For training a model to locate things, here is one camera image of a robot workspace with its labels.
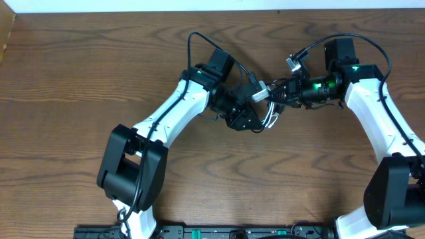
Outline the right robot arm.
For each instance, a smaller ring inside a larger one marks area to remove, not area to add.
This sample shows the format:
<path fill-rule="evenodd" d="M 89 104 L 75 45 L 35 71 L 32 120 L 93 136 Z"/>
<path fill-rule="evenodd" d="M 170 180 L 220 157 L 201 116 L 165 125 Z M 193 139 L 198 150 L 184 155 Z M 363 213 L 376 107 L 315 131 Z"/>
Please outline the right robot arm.
<path fill-rule="evenodd" d="M 403 236 L 424 225 L 424 142 L 394 104 L 375 64 L 361 64 L 355 33 L 337 33 L 324 42 L 326 76 L 312 78 L 305 67 L 308 48 L 291 55 L 292 77 L 271 89 L 268 100 L 293 108 L 318 110 L 339 100 L 357 117 L 375 152 L 378 167 L 358 209 L 337 217 L 322 238 Z"/>

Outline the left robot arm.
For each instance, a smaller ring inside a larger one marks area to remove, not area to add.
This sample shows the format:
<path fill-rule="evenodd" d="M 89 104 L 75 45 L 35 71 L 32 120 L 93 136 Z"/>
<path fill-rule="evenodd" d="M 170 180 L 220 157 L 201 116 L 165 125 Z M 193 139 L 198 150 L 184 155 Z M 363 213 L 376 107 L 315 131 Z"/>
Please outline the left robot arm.
<path fill-rule="evenodd" d="M 265 98 L 267 87 L 255 73 L 232 92 L 223 86 L 236 60 L 216 49 L 206 64 L 182 71 L 172 95 L 148 118 L 111 132 L 97 185 L 118 209 L 121 238 L 150 238 L 157 226 L 153 203 L 165 179 L 169 148 L 185 126 L 206 108 L 235 130 L 261 129 L 250 101 Z"/>

